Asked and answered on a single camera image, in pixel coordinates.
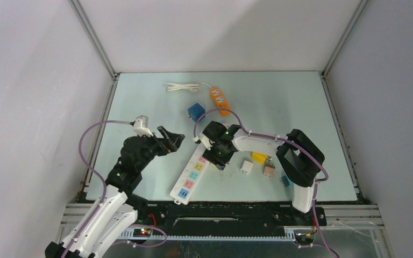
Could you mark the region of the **blue cube socket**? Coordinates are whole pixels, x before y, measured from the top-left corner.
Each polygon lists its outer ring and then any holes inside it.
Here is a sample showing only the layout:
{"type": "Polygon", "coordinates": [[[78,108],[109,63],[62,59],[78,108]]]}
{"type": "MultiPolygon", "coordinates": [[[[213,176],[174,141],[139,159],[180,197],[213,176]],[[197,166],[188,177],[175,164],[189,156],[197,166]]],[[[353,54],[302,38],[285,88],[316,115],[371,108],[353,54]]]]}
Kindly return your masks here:
{"type": "Polygon", "coordinates": [[[188,116],[194,122],[198,121],[205,114],[205,108],[200,103],[195,103],[187,109],[188,116]]]}

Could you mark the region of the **yellow cube socket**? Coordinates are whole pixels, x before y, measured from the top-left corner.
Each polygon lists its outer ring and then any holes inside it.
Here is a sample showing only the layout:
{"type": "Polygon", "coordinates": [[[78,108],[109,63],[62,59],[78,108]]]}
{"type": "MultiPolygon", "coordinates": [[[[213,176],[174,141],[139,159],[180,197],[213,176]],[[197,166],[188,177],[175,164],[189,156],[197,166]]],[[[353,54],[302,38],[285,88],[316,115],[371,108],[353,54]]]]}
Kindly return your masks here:
{"type": "Polygon", "coordinates": [[[251,159],[259,164],[265,164],[266,162],[271,162],[272,157],[266,154],[261,154],[253,152],[251,154],[251,159]]]}

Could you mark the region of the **white multicolour power strip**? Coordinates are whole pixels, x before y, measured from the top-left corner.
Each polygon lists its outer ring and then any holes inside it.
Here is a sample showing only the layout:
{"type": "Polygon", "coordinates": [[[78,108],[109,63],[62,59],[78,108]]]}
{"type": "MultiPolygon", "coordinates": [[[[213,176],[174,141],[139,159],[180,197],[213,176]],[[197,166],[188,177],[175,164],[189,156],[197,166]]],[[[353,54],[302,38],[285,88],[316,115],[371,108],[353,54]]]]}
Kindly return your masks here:
{"type": "Polygon", "coordinates": [[[194,190],[208,169],[210,162],[203,157],[205,150],[206,148],[203,144],[197,146],[187,165],[182,170],[179,179],[173,186],[170,196],[175,204],[187,205],[189,203],[194,190]]]}

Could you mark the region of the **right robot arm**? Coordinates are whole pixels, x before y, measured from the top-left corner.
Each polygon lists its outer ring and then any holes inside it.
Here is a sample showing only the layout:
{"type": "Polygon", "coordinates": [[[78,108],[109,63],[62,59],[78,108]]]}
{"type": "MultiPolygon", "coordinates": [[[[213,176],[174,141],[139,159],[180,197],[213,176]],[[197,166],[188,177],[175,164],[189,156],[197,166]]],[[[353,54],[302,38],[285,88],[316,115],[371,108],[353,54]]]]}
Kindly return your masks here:
{"type": "Polygon", "coordinates": [[[237,152],[256,152],[276,158],[294,185],[292,220],[304,225],[312,219],[315,183],[318,173],[324,169],[325,156],[301,130],[293,129],[285,137],[279,137],[246,131],[237,124],[226,127],[212,121],[194,136],[194,141],[206,148],[204,158],[219,170],[224,170],[237,152]]]}

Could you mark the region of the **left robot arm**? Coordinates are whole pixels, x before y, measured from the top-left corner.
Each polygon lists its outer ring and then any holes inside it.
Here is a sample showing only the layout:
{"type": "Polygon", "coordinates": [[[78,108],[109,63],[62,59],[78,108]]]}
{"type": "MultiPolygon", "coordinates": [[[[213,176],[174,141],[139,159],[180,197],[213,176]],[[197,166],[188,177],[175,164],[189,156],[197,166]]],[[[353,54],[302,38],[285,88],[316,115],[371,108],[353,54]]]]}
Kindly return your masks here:
{"type": "Polygon", "coordinates": [[[69,235],[46,247],[46,257],[102,257],[128,226],[147,220],[147,199],[134,194],[141,173],[155,157],[176,152],[185,139],[163,126],[157,129],[159,138],[148,129],[135,129],[136,135],[125,139],[103,193],[69,235]]]}

